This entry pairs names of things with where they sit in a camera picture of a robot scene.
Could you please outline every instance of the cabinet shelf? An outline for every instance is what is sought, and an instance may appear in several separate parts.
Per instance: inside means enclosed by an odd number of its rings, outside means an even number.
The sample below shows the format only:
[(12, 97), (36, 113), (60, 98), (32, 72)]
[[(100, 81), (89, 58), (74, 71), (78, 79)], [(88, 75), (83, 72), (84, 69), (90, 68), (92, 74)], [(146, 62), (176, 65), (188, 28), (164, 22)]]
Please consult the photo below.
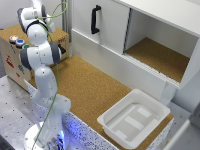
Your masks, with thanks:
[(144, 38), (125, 53), (178, 82), (181, 82), (190, 60), (149, 38)]

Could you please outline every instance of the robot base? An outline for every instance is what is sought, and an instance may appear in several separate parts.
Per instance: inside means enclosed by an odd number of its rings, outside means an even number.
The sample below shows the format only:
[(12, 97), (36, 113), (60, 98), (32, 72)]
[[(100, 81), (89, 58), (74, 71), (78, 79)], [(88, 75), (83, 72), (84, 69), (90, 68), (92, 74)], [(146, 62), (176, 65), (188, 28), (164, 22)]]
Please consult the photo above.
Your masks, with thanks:
[[(37, 136), (37, 133), (39, 132), (42, 125), (43, 125), (43, 122), (40, 122), (40, 125), (35, 124), (26, 132), (25, 137), (24, 137), (25, 150), (32, 150), (33, 144), (35, 142), (35, 137)], [(65, 149), (68, 147), (69, 142), (70, 142), (69, 137), (65, 137), (65, 135), (63, 135), (63, 147)], [(57, 150), (57, 147), (51, 141), (47, 143), (46, 145), (41, 145), (40, 142), (36, 142), (33, 150)]]

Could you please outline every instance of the floor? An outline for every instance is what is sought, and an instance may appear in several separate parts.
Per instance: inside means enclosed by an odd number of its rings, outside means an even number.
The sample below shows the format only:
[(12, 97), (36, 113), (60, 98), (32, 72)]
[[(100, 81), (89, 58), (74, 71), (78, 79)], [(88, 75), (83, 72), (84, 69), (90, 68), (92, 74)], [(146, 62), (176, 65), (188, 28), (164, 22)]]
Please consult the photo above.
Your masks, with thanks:
[(3, 66), (3, 60), (2, 60), (2, 56), (1, 56), (1, 52), (0, 52), (0, 78), (5, 76), (6, 72)]

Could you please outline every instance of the wooden box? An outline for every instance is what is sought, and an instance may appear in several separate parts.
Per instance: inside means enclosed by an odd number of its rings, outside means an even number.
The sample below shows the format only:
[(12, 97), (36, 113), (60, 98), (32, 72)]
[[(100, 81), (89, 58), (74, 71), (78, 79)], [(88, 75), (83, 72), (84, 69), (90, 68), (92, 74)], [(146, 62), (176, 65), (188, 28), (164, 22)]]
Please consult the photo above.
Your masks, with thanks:
[[(19, 60), (19, 53), (21, 49), (16, 48), (16, 45), (10, 44), (9, 38), (12, 35), (17, 35), (19, 39), (25, 40), (26, 44), (30, 44), (27, 35), (23, 33), (19, 24), (9, 27), (0, 31), (0, 51), (5, 67), (6, 74), (22, 86), (25, 90), (28, 90), (24, 79), (29, 81), (33, 78), (33, 71), (26, 69)], [(55, 43), (61, 44), (66, 50), (66, 53), (62, 55), (61, 61), (69, 57), (69, 35), (59, 28), (56, 28), (54, 33), (51, 33), (52, 39)]]

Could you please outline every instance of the plastic container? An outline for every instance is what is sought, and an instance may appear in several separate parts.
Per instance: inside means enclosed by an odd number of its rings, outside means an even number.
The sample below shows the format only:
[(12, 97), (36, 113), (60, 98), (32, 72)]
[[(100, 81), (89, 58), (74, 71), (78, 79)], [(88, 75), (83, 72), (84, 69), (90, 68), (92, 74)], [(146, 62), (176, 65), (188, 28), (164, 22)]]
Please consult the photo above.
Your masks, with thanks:
[(135, 149), (169, 113), (169, 108), (134, 89), (97, 121), (105, 133), (122, 147)]

